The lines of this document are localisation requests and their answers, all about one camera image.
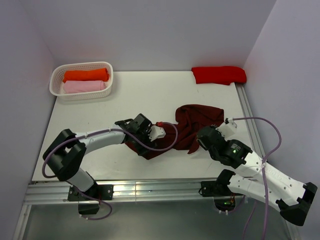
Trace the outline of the dark red t-shirt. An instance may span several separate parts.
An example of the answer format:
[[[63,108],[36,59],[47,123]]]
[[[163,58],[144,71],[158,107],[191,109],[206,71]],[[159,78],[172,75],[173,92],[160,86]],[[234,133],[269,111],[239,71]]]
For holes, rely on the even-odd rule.
[[[172,146],[175,150],[187,150],[189,154],[199,149],[196,140],[197,132],[206,126],[220,126],[224,121],[224,110],[221,108],[200,104],[187,104],[176,109],[176,124],[170,125],[164,122],[156,122],[158,127],[165,130],[165,137],[152,141],[157,145],[153,149],[165,149]],[[125,130],[125,120],[119,126]]]

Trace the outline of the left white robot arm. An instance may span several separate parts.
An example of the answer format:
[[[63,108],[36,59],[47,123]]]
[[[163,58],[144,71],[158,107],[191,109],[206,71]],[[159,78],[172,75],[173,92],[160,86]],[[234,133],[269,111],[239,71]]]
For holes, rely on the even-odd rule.
[[[90,174],[81,169],[85,155],[111,145],[130,144],[139,156],[145,157],[149,148],[156,149],[156,139],[166,135],[143,114],[134,119],[116,121],[110,129],[74,133],[64,129],[43,154],[43,160],[61,182],[68,182],[86,200],[99,197],[99,187]]]

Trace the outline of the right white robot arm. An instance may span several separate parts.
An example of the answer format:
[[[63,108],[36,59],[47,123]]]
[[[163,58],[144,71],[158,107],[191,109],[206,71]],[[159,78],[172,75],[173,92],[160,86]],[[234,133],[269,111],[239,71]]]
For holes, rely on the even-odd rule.
[[[199,145],[225,166],[216,180],[201,182],[203,197],[245,195],[267,203],[288,222],[303,226],[318,190],[282,173],[239,140],[225,140],[214,126],[196,134]]]

